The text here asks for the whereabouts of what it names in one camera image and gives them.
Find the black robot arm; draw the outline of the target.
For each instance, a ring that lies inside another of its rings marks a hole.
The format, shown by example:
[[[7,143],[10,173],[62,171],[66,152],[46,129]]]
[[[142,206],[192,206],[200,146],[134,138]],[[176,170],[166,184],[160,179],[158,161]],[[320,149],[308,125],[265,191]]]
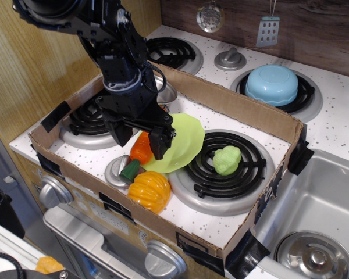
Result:
[[[103,76],[106,95],[97,99],[106,128],[125,146],[133,129],[146,131],[161,160],[176,135],[173,119],[157,103],[161,90],[147,60],[146,39],[120,1],[13,1],[14,10],[38,28],[78,36]]]

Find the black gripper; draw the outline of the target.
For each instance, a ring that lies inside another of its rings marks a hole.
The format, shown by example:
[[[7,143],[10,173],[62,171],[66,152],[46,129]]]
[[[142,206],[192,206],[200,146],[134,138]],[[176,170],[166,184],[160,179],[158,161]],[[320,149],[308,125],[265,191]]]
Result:
[[[176,130],[173,118],[157,103],[159,90],[152,69],[140,71],[130,84],[104,81],[106,94],[97,98],[105,127],[118,145],[124,147],[133,128],[149,132],[149,144],[156,160],[162,160],[172,146]]]

